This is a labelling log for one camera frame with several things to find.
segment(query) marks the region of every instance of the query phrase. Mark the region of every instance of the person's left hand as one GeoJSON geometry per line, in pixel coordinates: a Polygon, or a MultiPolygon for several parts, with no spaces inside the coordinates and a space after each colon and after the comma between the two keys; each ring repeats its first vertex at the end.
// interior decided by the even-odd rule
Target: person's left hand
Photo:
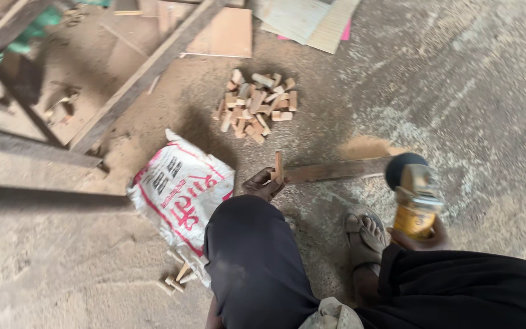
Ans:
{"type": "Polygon", "coordinates": [[[268,180],[271,179],[271,172],[275,169],[273,167],[267,167],[261,170],[257,175],[251,177],[251,179],[241,185],[245,194],[252,196],[258,196],[267,202],[271,200],[289,183],[289,178],[285,177],[283,183],[278,184],[275,180],[264,185],[268,180]]]}

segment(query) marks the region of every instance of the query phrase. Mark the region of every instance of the person's right hand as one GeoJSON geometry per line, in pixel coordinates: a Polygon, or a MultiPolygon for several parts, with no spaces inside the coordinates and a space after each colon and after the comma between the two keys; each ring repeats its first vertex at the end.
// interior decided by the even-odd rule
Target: person's right hand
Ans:
{"type": "Polygon", "coordinates": [[[446,233],[444,223],[439,217],[435,216],[434,225],[431,228],[433,229],[433,232],[430,238],[425,240],[413,240],[406,236],[403,231],[392,227],[388,227],[387,232],[391,235],[391,240],[394,240],[407,250],[450,250],[449,237],[446,233]]]}

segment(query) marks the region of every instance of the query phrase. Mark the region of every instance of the sawdust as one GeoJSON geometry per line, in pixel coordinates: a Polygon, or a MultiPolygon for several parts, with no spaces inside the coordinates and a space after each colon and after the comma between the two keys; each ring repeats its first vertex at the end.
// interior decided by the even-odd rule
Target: sawdust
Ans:
{"type": "Polygon", "coordinates": [[[390,146],[390,141],[386,139],[360,135],[340,144],[338,152],[344,160],[358,160],[397,155],[407,150],[403,147],[390,146]]]}

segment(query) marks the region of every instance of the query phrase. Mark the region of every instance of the plywood sheet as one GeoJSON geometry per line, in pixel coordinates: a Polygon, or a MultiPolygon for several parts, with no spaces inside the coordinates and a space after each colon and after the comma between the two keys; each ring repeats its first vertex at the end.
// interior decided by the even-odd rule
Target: plywood sheet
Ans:
{"type": "Polygon", "coordinates": [[[113,10],[113,6],[107,9],[99,24],[141,55],[153,54],[162,40],[158,19],[140,15],[116,16],[113,10]]]}
{"type": "MultiPolygon", "coordinates": [[[[167,37],[196,5],[160,1],[160,36],[167,37]]],[[[252,56],[252,14],[248,9],[224,8],[186,48],[186,53],[210,56],[252,56]]]]}

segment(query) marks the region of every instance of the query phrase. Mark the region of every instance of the pile of wood blocks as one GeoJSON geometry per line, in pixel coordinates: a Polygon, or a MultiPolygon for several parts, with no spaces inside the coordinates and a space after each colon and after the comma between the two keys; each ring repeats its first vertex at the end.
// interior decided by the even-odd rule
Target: pile of wood blocks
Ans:
{"type": "Polygon", "coordinates": [[[222,121],[220,130],[226,132],[233,127],[237,138],[250,136],[263,144],[271,133],[267,120],[286,121],[297,111],[297,92],[294,79],[281,83],[280,74],[253,74],[253,83],[247,83],[238,69],[227,83],[227,92],[213,113],[213,119],[222,121]]]}

